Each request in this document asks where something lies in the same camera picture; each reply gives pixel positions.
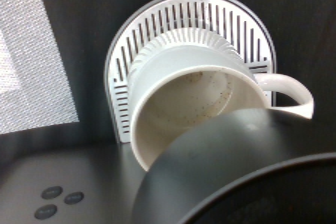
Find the white cup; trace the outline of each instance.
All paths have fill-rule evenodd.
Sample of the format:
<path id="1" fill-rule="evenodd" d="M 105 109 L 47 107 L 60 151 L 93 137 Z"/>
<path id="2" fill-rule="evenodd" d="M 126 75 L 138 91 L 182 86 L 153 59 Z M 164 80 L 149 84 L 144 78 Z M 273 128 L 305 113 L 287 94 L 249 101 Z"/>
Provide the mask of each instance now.
<path id="1" fill-rule="evenodd" d="M 287 94 L 299 106 L 272 107 L 263 91 Z M 197 124 L 245 108 L 311 118 L 312 94 L 285 75 L 254 75 L 227 40 L 210 31 L 183 28 L 158 36 L 135 58 L 129 76 L 131 145 L 144 170 Z"/>

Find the drip tray grate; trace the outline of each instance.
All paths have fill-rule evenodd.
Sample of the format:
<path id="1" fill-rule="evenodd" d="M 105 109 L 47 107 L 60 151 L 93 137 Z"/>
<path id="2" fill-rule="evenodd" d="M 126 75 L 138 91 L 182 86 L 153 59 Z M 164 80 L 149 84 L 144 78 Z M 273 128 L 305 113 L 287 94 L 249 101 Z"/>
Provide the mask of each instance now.
<path id="1" fill-rule="evenodd" d="M 122 143 L 131 141 L 128 75 L 134 58 L 158 35 L 185 27 L 207 29 L 225 37 L 254 74 L 276 72 L 276 53 L 269 31 L 242 3 L 234 0 L 150 2 L 126 21 L 107 59 L 105 86 L 116 135 Z"/>

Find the dark background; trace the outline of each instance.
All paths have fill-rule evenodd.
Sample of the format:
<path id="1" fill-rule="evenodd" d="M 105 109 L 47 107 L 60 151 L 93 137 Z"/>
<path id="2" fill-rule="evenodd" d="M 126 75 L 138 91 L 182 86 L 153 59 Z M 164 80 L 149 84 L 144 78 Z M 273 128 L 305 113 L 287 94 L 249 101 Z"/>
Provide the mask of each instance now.
<path id="1" fill-rule="evenodd" d="M 69 76 L 80 123 L 0 136 L 0 164 L 44 150 L 114 143 L 104 88 L 104 66 L 117 30 L 138 0 L 45 0 L 45 7 Z M 242 0 L 270 31 L 278 72 L 293 76 L 315 98 L 317 122 L 336 127 L 336 1 Z M 278 98 L 279 104 L 288 99 Z"/>

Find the round button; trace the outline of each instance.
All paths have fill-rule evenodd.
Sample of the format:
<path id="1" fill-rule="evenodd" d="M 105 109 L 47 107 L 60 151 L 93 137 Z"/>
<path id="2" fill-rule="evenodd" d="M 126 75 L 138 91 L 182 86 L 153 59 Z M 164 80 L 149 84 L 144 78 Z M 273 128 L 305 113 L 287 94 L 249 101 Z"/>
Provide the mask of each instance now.
<path id="1" fill-rule="evenodd" d="M 65 203 L 68 205 L 77 204 L 84 199 L 83 192 L 75 192 L 66 196 Z"/>
<path id="2" fill-rule="evenodd" d="M 56 198 L 63 192 L 63 188 L 60 186 L 50 187 L 42 192 L 42 198 L 44 199 L 53 199 Z"/>
<path id="3" fill-rule="evenodd" d="M 35 212 L 35 218 L 39 220 L 48 219 L 57 212 L 56 205 L 45 205 Z"/>

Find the cup rim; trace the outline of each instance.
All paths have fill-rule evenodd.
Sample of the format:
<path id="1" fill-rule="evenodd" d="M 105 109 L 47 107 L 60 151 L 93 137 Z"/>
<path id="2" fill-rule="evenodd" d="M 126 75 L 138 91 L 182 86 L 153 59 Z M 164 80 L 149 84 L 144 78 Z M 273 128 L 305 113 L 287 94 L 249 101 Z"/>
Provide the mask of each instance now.
<path id="1" fill-rule="evenodd" d="M 135 108 L 134 108 L 134 111 L 131 114 L 131 148 L 132 148 L 132 151 L 135 154 L 137 161 L 146 171 L 149 171 L 150 166 L 146 164 L 143 155 L 140 153 L 140 149 L 138 149 L 138 145 L 137 145 L 137 132 L 135 132 L 141 110 L 144 108 L 144 105 L 146 105 L 150 97 L 153 96 L 156 91 L 161 89 L 161 87 L 167 83 L 170 83 L 174 79 L 182 77 L 183 75 L 188 75 L 189 73 L 200 72 L 200 71 L 216 71 L 216 72 L 224 72 L 224 73 L 228 73 L 230 75 L 234 75 L 234 77 L 239 78 L 255 90 L 255 92 L 261 98 L 261 101 L 264 103 L 264 108 L 269 107 L 269 102 L 267 102 L 267 99 L 266 99 L 266 96 L 263 93 L 263 89 L 258 86 L 257 81 L 254 81 L 254 79 L 245 73 L 242 73 L 236 69 L 231 69 L 230 67 L 218 66 L 218 65 L 192 66 L 186 69 L 179 70 L 177 72 L 167 75 L 165 77 L 162 77 L 162 79 L 153 84 L 152 88 L 143 94 L 143 97 L 140 98 L 140 101 L 135 105 Z"/>

